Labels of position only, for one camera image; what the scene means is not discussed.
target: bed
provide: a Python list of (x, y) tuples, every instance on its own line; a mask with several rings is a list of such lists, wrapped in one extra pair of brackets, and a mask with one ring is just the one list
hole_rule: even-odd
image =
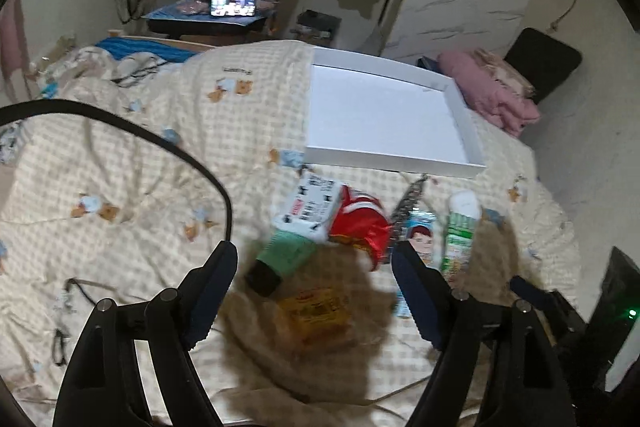
[[(370, 271), (364, 254), (329, 245), (282, 284), (279, 296), (311, 287), (340, 290), (356, 326), (354, 346), (300, 360), (279, 349), (268, 325), (270, 304), (242, 279), (297, 184), (299, 173), (274, 162), (273, 151), (303, 150), (312, 56), (313, 47), (297, 41), (212, 48), (184, 63), (149, 51), (118, 61), (89, 47), (54, 65), (47, 86), (56, 84), (51, 96), (96, 105), (176, 140), (231, 195), (238, 274), (209, 336), (191, 351), (223, 422), (404, 426), (437, 353), (411, 318), (394, 315), (397, 286), (388, 266)], [(221, 82), (231, 86), (223, 94)], [(510, 304), (506, 282), (522, 274), (575, 302), (572, 224), (536, 180), (532, 152), (475, 114), (473, 121), (486, 170), (474, 180), (432, 176), (422, 196), (442, 219), (451, 193), (471, 188), (485, 208), (506, 218), (478, 228), (466, 287), (478, 299)], [(69, 336), (68, 358), (92, 309), (78, 288), (63, 290), (66, 281), (81, 280), (93, 300), (149, 299), (206, 260), (222, 238), (224, 213), (219, 195), (196, 171), (104, 124), (40, 116), (24, 122), (18, 135), (14, 180), (0, 212), (0, 375), (34, 422), (49, 426), (65, 370), (56, 365), (60, 353), (52, 353), (54, 332)], [(387, 211), (417, 178), (314, 170), (370, 192)], [(79, 210), (87, 197), (90, 212)], [(148, 348), (137, 348), (149, 407), (167, 421)], [(482, 352), (461, 425), (473, 424), (487, 368)]]

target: white bottle cap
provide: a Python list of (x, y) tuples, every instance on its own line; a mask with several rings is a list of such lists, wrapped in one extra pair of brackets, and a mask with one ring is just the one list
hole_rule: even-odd
[(453, 194), (449, 198), (449, 212), (462, 214), (472, 219), (480, 219), (482, 217), (482, 208), (472, 190), (461, 190)]

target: white box lid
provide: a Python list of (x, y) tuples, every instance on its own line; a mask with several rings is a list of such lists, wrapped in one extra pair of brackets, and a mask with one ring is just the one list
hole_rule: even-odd
[(320, 47), (305, 162), (463, 178), (484, 169), (478, 134), (453, 79)]

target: blue towel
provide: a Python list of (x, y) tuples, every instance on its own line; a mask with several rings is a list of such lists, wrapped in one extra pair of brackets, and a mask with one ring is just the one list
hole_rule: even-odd
[(96, 46), (110, 52), (116, 60), (122, 60), (127, 55), (136, 52), (153, 53), (167, 62), (184, 62), (193, 55), (197, 55), (196, 52), (181, 50), (160, 42), (123, 39), (121, 37), (108, 37), (98, 42)]

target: phone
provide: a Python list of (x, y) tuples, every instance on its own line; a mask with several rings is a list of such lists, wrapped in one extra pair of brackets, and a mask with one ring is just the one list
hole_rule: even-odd
[(211, 0), (211, 15), (251, 17), (255, 15), (255, 0)]

